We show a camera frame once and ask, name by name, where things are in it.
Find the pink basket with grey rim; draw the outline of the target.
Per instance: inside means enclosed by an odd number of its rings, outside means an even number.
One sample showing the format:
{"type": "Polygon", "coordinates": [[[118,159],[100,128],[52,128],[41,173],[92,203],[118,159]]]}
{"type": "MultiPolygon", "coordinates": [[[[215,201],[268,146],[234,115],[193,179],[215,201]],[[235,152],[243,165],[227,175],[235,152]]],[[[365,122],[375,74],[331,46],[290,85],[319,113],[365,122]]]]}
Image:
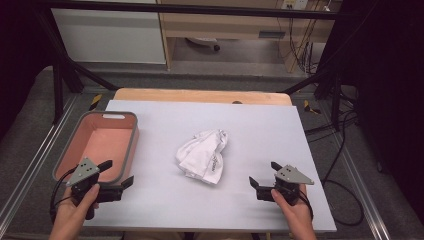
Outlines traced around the pink basket with grey rim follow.
{"type": "Polygon", "coordinates": [[[120,184],[129,176],[138,138],[138,119],[132,112],[84,113],[52,172],[53,178],[58,180],[87,157],[95,165],[111,160],[112,167],[100,174],[99,182],[120,184]]]}

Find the white cabinet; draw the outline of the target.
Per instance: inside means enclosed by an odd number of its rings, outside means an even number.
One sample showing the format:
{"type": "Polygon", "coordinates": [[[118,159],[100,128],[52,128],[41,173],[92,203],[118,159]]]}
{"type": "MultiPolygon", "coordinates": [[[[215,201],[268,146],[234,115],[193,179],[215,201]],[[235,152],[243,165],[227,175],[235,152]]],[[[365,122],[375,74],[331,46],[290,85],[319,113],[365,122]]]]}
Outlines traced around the white cabinet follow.
{"type": "Polygon", "coordinates": [[[91,10],[52,10],[68,55],[78,62],[166,62],[158,16],[91,10]]]}

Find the aluminium floor rail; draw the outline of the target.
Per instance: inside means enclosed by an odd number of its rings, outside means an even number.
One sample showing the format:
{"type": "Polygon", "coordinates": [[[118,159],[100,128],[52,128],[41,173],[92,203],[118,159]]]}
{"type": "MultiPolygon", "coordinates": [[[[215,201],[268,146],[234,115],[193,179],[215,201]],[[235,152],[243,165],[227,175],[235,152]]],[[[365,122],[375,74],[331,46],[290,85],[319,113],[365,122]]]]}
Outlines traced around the aluminium floor rail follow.
{"type": "Polygon", "coordinates": [[[337,163],[337,161],[340,160],[343,163],[346,176],[350,181],[355,197],[362,204],[364,217],[374,239],[390,240],[390,234],[368,190],[368,187],[360,175],[348,148],[345,146],[344,128],[341,127],[340,124],[339,127],[340,131],[333,132],[334,143],[338,149],[333,162],[337,163]]]}
{"type": "Polygon", "coordinates": [[[56,139],[61,133],[69,115],[71,114],[75,102],[78,100],[79,94],[72,94],[65,103],[64,113],[59,118],[57,123],[54,123],[49,129],[48,134],[43,139],[40,147],[37,149],[34,157],[31,159],[26,171],[20,178],[17,186],[12,192],[11,196],[7,200],[4,207],[0,210],[0,238],[7,231],[10,223],[12,222],[16,212],[18,211],[21,203],[23,202],[30,186],[34,182],[34,179],[38,175],[44,161],[49,155],[52,147],[54,146],[56,139]]]}

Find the light wooden desk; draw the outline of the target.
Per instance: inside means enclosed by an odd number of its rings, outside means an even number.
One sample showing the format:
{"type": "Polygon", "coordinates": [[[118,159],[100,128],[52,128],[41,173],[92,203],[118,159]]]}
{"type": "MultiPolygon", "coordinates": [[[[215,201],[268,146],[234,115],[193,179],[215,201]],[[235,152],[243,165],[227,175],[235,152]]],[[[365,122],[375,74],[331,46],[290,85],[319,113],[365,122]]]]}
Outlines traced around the light wooden desk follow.
{"type": "MultiPolygon", "coordinates": [[[[283,0],[156,0],[159,4],[208,5],[282,9],[283,0]]],[[[327,11],[329,0],[308,0],[305,11],[327,11]]],[[[299,68],[299,60],[312,43],[325,43],[332,20],[267,18],[248,16],[161,13],[166,60],[172,59],[171,41],[176,38],[265,39],[275,41],[289,73],[299,68]]]]}

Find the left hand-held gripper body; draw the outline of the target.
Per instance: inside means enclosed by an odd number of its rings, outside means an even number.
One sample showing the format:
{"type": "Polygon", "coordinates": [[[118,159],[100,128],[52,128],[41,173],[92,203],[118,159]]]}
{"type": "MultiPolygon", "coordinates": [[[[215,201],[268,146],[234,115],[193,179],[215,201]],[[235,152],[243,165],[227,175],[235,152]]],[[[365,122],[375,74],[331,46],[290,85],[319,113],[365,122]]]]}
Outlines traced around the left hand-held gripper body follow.
{"type": "Polygon", "coordinates": [[[67,186],[71,188],[71,197],[79,205],[85,194],[95,184],[100,186],[96,203],[120,201],[124,192],[121,185],[111,185],[100,182],[99,177],[104,172],[100,172],[91,159],[84,158],[75,168],[67,186]]]}

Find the white chair base with caster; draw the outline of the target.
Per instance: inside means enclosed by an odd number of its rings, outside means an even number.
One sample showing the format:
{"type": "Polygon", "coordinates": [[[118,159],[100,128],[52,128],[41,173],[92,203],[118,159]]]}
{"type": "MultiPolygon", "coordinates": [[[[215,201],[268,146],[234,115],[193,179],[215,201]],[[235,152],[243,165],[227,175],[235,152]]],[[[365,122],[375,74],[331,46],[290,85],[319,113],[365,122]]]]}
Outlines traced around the white chair base with caster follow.
{"type": "Polygon", "coordinates": [[[216,52],[220,50],[218,41],[215,38],[188,38],[188,41],[201,46],[211,47],[216,52]]]}

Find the black metal stand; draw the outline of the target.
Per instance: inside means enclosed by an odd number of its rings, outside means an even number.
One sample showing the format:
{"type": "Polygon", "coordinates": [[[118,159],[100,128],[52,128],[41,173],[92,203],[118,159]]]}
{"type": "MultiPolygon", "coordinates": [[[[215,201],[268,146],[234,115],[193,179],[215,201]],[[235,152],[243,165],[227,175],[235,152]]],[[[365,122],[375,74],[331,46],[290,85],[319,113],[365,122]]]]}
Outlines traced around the black metal stand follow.
{"type": "Polygon", "coordinates": [[[322,100],[327,96],[332,95],[330,123],[336,130],[339,130],[341,67],[338,65],[323,67],[315,75],[310,76],[305,80],[283,90],[282,93],[291,95],[312,83],[318,84],[314,92],[316,99],[322,100]]]}
{"type": "Polygon", "coordinates": [[[64,115],[63,84],[66,84],[72,93],[81,93],[84,90],[84,85],[79,77],[80,74],[88,77],[90,80],[108,90],[116,91],[119,89],[118,86],[95,75],[93,72],[71,59],[50,9],[34,7],[32,9],[32,15],[37,22],[36,26],[40,31],[40,35],[45,37],[45,40],[43,40],[43,48],[47,51],[52,60],[54,123],[57,123],[64,115]]]}

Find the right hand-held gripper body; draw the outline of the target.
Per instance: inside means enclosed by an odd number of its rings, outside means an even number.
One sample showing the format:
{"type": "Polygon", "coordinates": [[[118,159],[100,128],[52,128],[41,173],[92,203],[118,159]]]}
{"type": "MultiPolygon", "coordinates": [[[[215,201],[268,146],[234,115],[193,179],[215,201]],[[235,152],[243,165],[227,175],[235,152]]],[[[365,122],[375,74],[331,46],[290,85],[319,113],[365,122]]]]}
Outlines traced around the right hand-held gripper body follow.
{"type": "Polygon", "coordinates": [[[283,168],[274,174],[275,183],[272,187],[260,186],[256,188],[256,197],[258,200],[273,202],[271,190],[280,192],[288,204],[294,206],[301,197],[300,185],[313,185],[314,181],[291,165],[282,166],[283,168]]]}

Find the yellow and black tape piece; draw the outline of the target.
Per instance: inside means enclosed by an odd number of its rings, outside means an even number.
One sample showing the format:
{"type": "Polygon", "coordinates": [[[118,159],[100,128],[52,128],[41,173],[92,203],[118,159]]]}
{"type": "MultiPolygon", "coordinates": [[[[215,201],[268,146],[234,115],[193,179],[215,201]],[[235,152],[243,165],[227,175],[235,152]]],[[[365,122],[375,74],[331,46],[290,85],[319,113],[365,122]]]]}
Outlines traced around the yellow and black tape piece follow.
{"type": "Polygon", "coordinates": [[[311,112],[314,114],[321,114],[321,111],[319,109],[314,109],[310,106],[308,100],[304,100],[304,111],[305,112],[311,112]]]}
{"type": "Polygon", "coordinates": [[[102,94],[97,94],[93,98],[93,100],[92,100],[92,102],[90,104],[90,107],[89,107],[89,111],[93,111],[93,110],[96,109],[96,107],[97,107],[98,103],[100,102],[101,98],[102,98],[102,94]]]}

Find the person's left hand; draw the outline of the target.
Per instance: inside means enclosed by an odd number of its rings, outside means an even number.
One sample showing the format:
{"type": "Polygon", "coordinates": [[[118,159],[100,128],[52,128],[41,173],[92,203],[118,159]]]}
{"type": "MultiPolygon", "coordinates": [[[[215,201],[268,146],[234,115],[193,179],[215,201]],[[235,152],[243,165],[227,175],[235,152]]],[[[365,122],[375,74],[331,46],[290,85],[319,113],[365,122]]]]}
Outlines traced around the person's left hand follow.
{"type": "Polygon", "coordinates": [[[98,207],[95,200],[98,196],[99,189],[100,186],[98,184],[93,185],[79,205],[76,206],[71,200],[72,191],[70,188],[67,188],[63,195],[65,200],[58,206],[56,219],[50,234],[62,232],[65,234],[78,234],[79,236],[88,209],[91,206],[98,207]]]}

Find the person's right hand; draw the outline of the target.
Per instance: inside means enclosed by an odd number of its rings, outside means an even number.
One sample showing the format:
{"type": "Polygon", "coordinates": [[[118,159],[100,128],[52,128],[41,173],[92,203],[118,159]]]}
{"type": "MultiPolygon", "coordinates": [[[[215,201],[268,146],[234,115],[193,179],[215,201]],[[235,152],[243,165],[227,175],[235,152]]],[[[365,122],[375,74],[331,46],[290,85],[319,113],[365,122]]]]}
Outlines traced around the person's right hand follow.
{"type": "Polygon", "coordinates": [[[275,189],[271,191],[271,195],[276,204],[281,208],[282,213],[286,217],[289,229],[293,233],[306,233],[313,230],[312,218],[309,208],[305,203],[299,202],[291,206],[287,203],[283,195],[275,189]]]}

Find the white power strip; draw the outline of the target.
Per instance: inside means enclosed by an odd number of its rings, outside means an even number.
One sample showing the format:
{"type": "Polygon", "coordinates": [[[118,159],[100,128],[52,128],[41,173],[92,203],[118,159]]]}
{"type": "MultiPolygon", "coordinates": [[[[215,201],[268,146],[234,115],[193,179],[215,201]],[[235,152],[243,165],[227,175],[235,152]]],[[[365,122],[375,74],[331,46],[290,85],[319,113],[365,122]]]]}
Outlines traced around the white power strip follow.
{"type": "Polygon", "coordinates": [[[283,0],[282,9],[304,10],[308,4],[308,0],[283,0]]]}

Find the black metal frame bar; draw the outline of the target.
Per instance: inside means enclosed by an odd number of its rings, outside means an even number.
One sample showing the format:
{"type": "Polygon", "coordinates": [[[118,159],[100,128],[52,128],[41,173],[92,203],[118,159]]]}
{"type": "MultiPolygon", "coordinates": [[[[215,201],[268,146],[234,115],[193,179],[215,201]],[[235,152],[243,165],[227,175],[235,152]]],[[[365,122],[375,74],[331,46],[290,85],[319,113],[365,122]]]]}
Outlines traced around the black metal frame bar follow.
{"type": "Polygon", "coordinates": [[[55,9],[95,10],[95,11],[124,11],[147,13],[174,13],[198,15],[224,15],[249,17],[275,17],[292,19],[319,19],[319,20],[352,20],[359,17],[355,13],[305,11],[305,10],[278,10],[265,8],[178,5],[178,4],[149,4],[127,2],[101,2],[77,0],[35,0],[36,4],[55,9]]]}

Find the white cloth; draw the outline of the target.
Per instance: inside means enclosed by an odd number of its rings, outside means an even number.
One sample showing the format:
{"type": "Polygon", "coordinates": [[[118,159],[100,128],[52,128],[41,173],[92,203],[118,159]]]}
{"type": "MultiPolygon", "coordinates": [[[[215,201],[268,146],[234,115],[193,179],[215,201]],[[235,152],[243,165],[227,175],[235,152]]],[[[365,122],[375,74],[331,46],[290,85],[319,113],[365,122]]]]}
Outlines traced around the white cloth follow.
{"type": "Polygon", "coordinates": [[[186,177],[217,184],[224,161],[221,152],[228,143],[228,134],[221,129],[197,133],[176,152],[178,167],[186,177]]]}

